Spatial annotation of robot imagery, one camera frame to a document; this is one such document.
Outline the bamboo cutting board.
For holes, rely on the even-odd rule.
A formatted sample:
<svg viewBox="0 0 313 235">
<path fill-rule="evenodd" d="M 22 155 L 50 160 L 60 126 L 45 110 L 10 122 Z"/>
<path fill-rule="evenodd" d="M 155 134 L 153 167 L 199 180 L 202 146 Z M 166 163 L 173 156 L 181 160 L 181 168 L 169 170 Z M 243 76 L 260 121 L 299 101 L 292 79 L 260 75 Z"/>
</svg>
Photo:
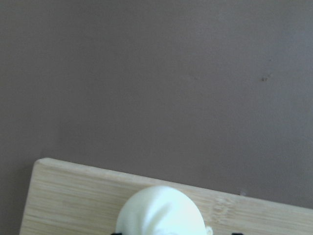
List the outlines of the bamboo cutting board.
<svg viewBox="0 0 313 235">
<path fill-rule="evenodd" d="M 109 235 L 127 199 L 154 185 L 185 193 L 216 235 L 313 232 L 307 208 L 43 158 L 33 166 L 20 234 Z"/>
</svg>

